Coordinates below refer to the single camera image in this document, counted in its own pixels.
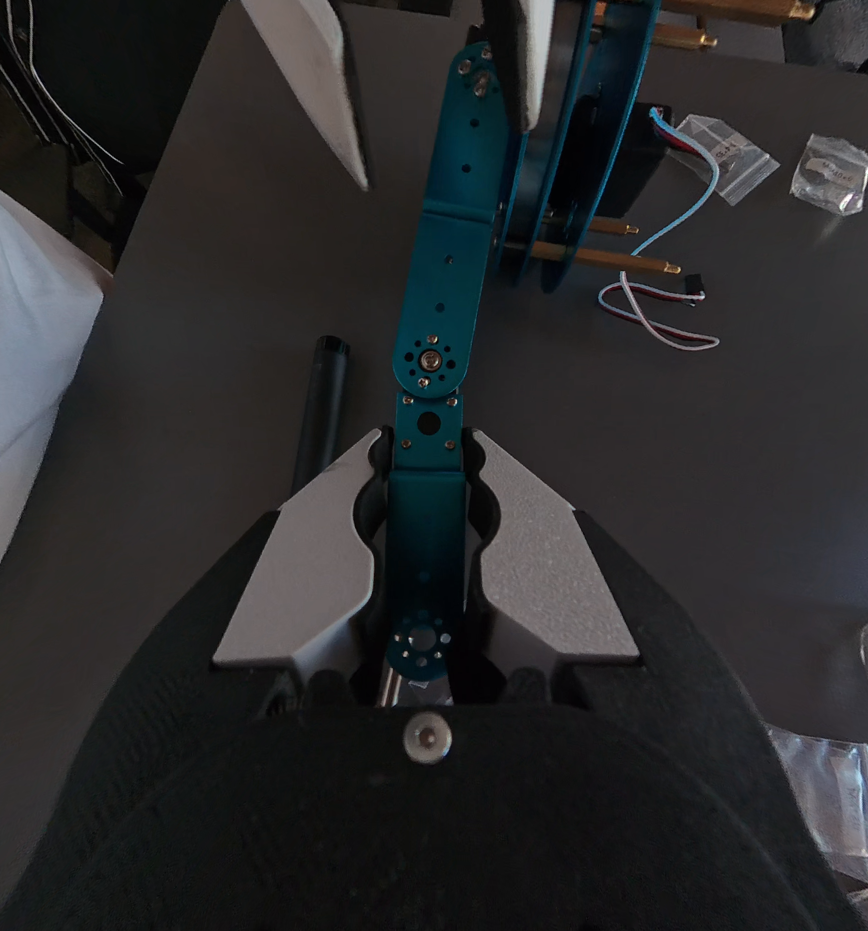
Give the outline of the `person's white shirt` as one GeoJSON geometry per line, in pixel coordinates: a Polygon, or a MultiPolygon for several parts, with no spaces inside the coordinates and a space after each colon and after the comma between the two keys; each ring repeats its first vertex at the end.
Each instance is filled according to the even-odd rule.
{"type": "Polygon", "coordinates": [[[0,190],[0,563],[113,275],[0,190]]]}

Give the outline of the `dark grey desk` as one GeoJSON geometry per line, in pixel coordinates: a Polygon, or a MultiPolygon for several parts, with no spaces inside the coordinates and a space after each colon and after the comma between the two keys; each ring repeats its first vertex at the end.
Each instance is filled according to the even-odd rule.
{"type": "MultiPolygon", "coordinates": [[[[472,14],[346,10],[376,185],[358,190],[241,6],[195,76],[0,569],[0,907],[115,678],[285,499],[316,339],[351,343],[342,445],[390,423],[390,356],[453,55],[472,14]]],[[[491,278],[471,425],[586,510],[690,613],[767,720],[868,742],[868,186],[789,193],[813,133],[868,152],[868,76],[654,49],[644,99],[780,168],[663,241],[701,273],[686,354],[491,278]]]]}

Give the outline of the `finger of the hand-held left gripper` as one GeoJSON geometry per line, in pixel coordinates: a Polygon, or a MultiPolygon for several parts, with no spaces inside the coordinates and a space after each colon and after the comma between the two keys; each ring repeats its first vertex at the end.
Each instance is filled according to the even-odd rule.
{"type": "Polygon", "coordinates": [[[555,1],[482,1],[510,128],[528,133],[538,122],[551,44],[555,1]]]}
{"type": "Polygon", "coordinates": [[[370,191],[356,62],[339,3],[243,1],[242,6],[324,143],[360,190],[370,191]]]}

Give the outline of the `black white-striped cloth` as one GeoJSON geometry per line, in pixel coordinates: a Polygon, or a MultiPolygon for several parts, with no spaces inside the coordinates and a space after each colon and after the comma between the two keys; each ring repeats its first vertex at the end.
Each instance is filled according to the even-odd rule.
{"type": "Polygon", "coordinates": [[[0,86],[43,144],[92,163],[117,194],[105,220],[82,193],[74,219],[115,260],[225,1],[0,1],[0,86]]]}

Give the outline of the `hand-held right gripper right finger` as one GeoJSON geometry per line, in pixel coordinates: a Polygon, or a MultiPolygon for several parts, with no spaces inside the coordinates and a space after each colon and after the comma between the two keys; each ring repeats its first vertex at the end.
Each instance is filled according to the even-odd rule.
{"type": "Polygon", "coordinates": [[[479,429],[462,437],[466,607],[451,647],[455,702],[492,702],[521,669],[548,687],[573,665],[641,657],[577,512],[479,429]]]}

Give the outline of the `blue toy robot arm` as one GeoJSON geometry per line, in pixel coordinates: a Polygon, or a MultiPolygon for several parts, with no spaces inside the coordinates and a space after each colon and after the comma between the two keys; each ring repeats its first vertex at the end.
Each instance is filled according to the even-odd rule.
{"type": "Polygon", "coordinates": [[[468,557],[478,538],[467,522],[461,386],[469,366],[483,282],[505,265],[520,280],[541,267],[551,293],[574,264],[610,267],[605,311],[687,354],[719,340],[647,317],[645,295],[694,306],[705,292],[686,278],[678,293],[633,282],[631,273],[678,274],[644,252],[692,217],[715,191],[709,151],[681,134],[671,111],[638,101],[652,45],[681,47],[658,27],[663,8],[689,16],[781,25],[812,21],[820,2],[555,2],[540,116],[533,130],[510,128],[492,50],[470,38],[447,79],[428,170],[394,353],[400,386],[386,482],[385,575],[388,635],[384,690],[397,676],[447,677],[466,607],[468,557]],[[651,169],[637,169],[637,143],[653,143],[707,170],[704,193],[685,213],[628,254],[581,248],[603,202],[628,206],[651,169]]]}

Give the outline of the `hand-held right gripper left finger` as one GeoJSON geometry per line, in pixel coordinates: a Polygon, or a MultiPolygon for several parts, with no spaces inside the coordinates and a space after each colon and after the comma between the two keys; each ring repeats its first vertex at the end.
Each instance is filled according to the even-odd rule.
{"type": "Polygon", "coordinates": [[[380,626],[392,429],[377,427],[277,513],[212,662],[284,668],[302,684],[323,671],[350,680],[380,626]]]}

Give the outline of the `black electric screwdriver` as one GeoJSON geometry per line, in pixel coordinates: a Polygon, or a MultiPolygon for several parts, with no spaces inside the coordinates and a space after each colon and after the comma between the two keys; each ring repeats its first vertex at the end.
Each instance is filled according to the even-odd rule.
{"type": "Polygon", "coordinates": [[[289,496],[298,494],[336,458],[350,346],[335,335],[316,343],[289,496]]]}

